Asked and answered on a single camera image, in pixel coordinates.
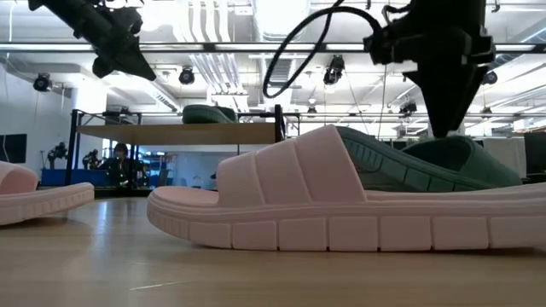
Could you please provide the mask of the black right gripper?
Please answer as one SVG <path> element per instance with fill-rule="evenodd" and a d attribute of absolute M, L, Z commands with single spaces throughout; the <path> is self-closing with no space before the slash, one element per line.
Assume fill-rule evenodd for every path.
<path fill-rule="evenodd" d="M 457 65 L 488 64 L 495 59 L 493 38 L 485 29 L 485 0 L 410 0 L 403 7 L 386 5 L 383 17 L 383 62 L 449 61 Z M 433 67 L 403 75 L 422 93 L 433 135 L 458 130 L 488 66 L 465 66 L 457 97 L 449 79 Z"/>

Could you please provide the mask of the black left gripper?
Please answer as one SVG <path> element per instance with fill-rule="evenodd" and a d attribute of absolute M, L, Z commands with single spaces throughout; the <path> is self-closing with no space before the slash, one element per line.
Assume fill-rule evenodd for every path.
<path fill-rule="evenodd" d="M 111 9 L 104 3 L 86 3 L 84 20 L 74 37 L 84 38 L 93 46 L 97 57 L 92 72 L 99 78 L 114 70 L 155 81 L 156 74 L 143 56 L 136 35 L 120 22 L 121 8 Z"/>

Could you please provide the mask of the black desk monitor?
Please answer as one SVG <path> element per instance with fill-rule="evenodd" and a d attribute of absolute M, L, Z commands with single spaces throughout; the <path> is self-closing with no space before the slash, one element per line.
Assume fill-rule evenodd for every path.
<path fill-rule="evenodd" d="M 546 173 L 546 132 L 525 133 L 524 143 L 527 173 Z"/>

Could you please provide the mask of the person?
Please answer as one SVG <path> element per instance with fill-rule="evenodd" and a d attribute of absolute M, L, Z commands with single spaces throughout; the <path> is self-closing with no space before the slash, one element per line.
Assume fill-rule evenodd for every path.
<path fill-rule="evenodd" d="M 106 172 L 106 179 L 111 186 L 126 188 L 129 185 L 131 160 L 129 150 L 124 143 L 117 143 L 113 156 L 102 161 L 99 169 Z"/>

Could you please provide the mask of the wooden shelf with black frame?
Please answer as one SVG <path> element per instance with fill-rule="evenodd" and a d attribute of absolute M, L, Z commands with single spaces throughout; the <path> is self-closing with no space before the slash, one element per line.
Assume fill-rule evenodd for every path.
<path fill-rule="evenodd" d="M 120 141 L 131 145 L 130 158 L 138 160 L 138 146 L 165 145 L 264 145 L 284 139 L 282 107 L 276 105 L 273 112 L 257 113 L 262 119 L 273 118 L 273 123 L 145 125 L 143 113 L 135 113 L 137 123 L 115 120 L 111 114 L 87 113 L 79 109 L 71 111 L 68 141 L 66 186 L 73 183 L 73 170 L 78 167 L 80 137 L 85 134 L 97 138 Z"/>

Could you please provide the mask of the black wall monitor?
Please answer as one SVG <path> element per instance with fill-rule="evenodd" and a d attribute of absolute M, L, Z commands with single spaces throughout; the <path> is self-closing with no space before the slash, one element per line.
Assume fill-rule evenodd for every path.
<path fill-rule="evenodd" d="M 0 161 L 26 163 L 27 134 L 0 135 Z"/>

